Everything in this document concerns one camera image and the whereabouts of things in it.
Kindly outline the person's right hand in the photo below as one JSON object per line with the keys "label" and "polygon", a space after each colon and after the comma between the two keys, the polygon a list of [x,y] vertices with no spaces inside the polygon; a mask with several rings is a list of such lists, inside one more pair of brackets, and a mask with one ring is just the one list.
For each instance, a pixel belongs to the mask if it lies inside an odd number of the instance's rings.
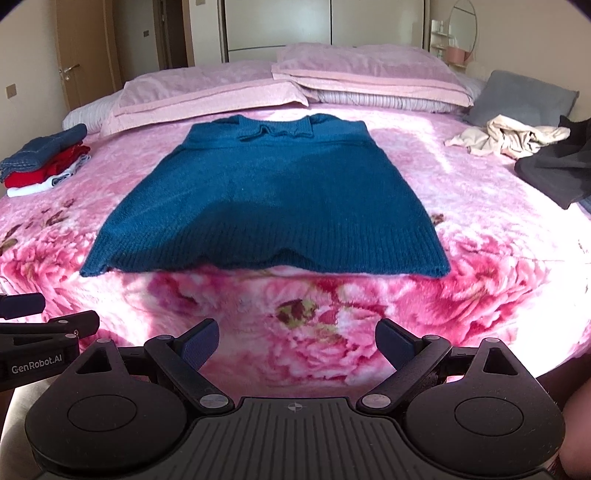
{"label": "person's right hand", "polygon": [[565,440],[559,452],[566,474],[573,479],[589,479],[591,472],[591,381],[583,384],[563,410]]}

